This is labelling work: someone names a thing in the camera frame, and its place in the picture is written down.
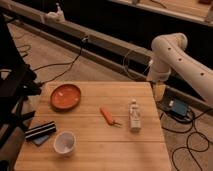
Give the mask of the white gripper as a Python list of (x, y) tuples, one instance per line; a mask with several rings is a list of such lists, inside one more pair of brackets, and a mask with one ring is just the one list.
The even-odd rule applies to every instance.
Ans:
[(158, 82), (167, 81), (169, 76), (170, 76), (169, 68), (160, 70), (154, 66), (150, 67), (146, 80), (156, 83), (153, 86), (154, 99), (156, 101), (162, 100), (164, 93), (165, 93), (165, 89), (166, 89), (166, 85), (164, 83), (158, 83)]

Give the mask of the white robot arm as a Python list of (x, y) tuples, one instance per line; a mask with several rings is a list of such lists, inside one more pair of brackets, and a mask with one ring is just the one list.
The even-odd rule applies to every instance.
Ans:
[(187, 37), (183, 33), (154, 38), (151, 43), (153, 63), (147, 80), (154, 83), (165, 82), (171, 70), (175, 70), (209, 106), (213, 107), (213, 70), (184, 52), (187, 43)]

